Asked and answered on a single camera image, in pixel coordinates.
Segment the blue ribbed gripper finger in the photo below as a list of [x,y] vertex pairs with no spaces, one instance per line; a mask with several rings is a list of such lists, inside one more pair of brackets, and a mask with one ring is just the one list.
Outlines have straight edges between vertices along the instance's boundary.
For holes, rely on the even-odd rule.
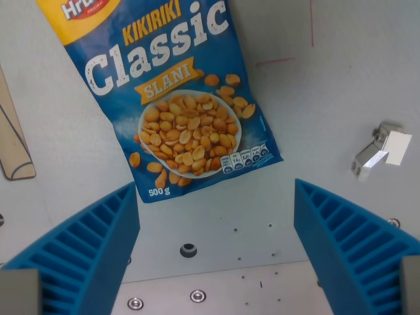
[[400,263],[419,241],[319,186],[295,181],[294,228],[334,314],[401,314]]
[[3,270],[38,271],[42,314],[111,314],[139,231],[131,182],[47,232]]

